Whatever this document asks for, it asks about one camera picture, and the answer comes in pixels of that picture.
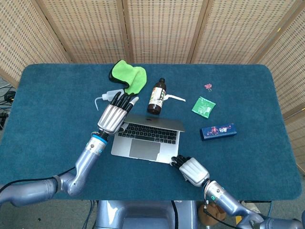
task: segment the teal table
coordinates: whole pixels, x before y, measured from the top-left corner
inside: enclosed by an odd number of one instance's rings
[[[148,80],[132,113],[147,115],[153,85],[166,79],[169,99],[160,117],[179,119],[179,153],[195,157],[235,198],[293,199],[300,177],[278,105],[274,83],[263,65],[139,64]],[[108,104],[94,99],[122,88],[108,80],[112,64],[28,66],[0,146],[0,182],[49,177],[74,166]],[[212,91],[204,88],[212,84]],[[209,119],[191,111],[198,97],[216,103]],[[235,123],[237,135],[201,141],[202,127]],[[202,199],[202,189],[185,182],[173,167],[110,154],[112,140],[95,164],[79,199]],[[59,193],[55,198],[70,198]]]

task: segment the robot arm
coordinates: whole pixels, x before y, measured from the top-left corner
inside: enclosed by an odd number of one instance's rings
[[[206,211],[206,196],[219,205],[230,216],[242,216],[242,221],[237,225],[240,229],[303,229],[300,222],[285,219],[264,219],[261,215],[247,209],[232,197],[216,181],[210,180],[209,172],[195,159],[178,155],[172,157],[171,166],[179,169],[185,180],[196,187],[203,187],[204,212]]]
[[[120,93],[117,93],[106,107],[98,121],[99,131],[93,132],[76,161],[76,175],[68,172],[51,179],[22,185],[10,185],[0,192],[0,205],[8,201],[18,207],[38,203],[53,198],[58,191],[64,191],[70,196],[80,194],[84,189],[91,168],[107,145],[108,136],[114,135],[119,130],[128,112],[139,99],[135,97],[131,100],[132,95],[127,96],[127,94],[118,99],[119,95]]]

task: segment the pink binder clip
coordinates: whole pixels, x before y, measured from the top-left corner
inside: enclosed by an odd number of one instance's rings
[[[211,87],[212,87],[212,85],[209,83],[209,84],[206,84],[205,86],[204,86],[208,91],[212,91],[212,89],[211,89]]]

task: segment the green packet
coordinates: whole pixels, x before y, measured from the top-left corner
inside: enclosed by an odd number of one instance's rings
[[[213,103],[200,96],[197,102],[195,103],[195,106],[192,108],[192,111],[205,118],[209,118],[210,112],[212,111],[215,105],[216,103]]]

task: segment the white plastic squeeze bottle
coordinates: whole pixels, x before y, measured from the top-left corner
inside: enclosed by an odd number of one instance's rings
[[[118,92],[121,92],[120,96],[124,94],[124,90],[123,89],[114,90],[114,91],[108,91],[107,93],[102,94],[102,99],[103,100],[108,100],[109,102],[111,102],[111,100],[113,99],[115,94],[117,94]]]
[[[97,97],[95,98],[94,100],[94,103],[95,103],[95,107],[97,110],[99,110],[97,104],[96,104],[96,101],[98,99],[103,99],[103,100],[108,100],[109,102],[111,102],[111,100],[113,99],[113,97],[115,96],[115,94],[117,94],[118,92],[121,92],[119,98],[124,94],[124,90],[123,89],[119,89],[119,90],[114,90],[114,91],[108,91],[107,93],[105,94],[102,94],[101,97]]]

